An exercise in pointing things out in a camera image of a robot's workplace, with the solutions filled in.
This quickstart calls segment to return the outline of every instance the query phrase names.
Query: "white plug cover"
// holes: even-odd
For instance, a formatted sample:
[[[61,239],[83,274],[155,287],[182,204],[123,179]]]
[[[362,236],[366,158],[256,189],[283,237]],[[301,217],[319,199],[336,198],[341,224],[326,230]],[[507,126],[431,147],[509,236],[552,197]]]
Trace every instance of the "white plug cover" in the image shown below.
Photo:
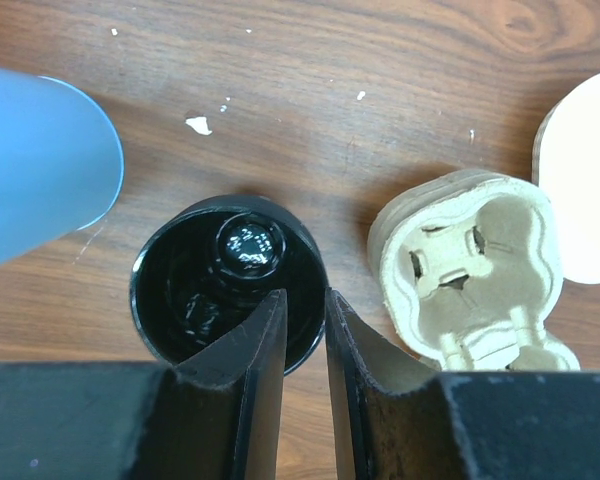
[[[547,115],[533,161],[534,183],[555,212],[565,278],[600,283],[600,74]]]
[[[552,210],[534,185],[464,170],[380,212],[368,243],[398,334],[443,370],[577,370],[544,322],[562,289]]]

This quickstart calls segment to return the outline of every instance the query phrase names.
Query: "wooden table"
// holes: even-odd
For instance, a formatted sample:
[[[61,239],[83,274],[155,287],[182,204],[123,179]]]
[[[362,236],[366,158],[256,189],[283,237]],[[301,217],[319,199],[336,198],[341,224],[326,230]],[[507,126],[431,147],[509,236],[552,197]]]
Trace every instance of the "wooden table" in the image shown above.
[[[365,258],[375,215],[458,168],[529,179],[542,118],[600,72],[600,0],[0,0],[0,66],[92,94],[127,168],[104,221],[0,267],[0,360],[152,358],[133,260],[231,192],[303,219],[332,285],[399,342]],[[210,136],[185,125],[197,115]],[[600,368],[600,286],[567,283],[548,326]],[[324,344],[283,401],[278,478],[332,480]]]

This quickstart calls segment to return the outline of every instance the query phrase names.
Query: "beige plug housing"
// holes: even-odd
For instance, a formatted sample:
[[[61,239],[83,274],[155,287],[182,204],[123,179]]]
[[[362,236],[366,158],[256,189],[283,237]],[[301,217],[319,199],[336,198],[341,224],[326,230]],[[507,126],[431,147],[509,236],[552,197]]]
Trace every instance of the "beige plug housing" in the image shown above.
[[[531,183],[451,173],[398,196],[368,242],[398,334],[442,370],[579,370],[545,330],[562,290],[556,227]]]

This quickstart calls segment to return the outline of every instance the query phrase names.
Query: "white speck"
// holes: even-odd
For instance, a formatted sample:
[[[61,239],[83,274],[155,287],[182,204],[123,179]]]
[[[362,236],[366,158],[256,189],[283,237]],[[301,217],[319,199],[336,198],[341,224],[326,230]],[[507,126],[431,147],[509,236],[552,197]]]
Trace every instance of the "white speck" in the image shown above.
[[[200,135],[211,135],[213,133],[212,130],[209,130],[209,126],[207,125],[207,117],[187,118],[184,123],[189,125]]]

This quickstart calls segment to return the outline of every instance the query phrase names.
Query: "blue cup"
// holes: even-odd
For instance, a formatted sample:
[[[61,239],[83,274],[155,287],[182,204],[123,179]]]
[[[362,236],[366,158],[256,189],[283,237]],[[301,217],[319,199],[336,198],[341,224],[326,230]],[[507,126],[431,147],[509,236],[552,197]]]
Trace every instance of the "blue cup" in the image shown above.
[[[120,139],[96,102],[0,69],[0,263],[97,222],[123,175]]]

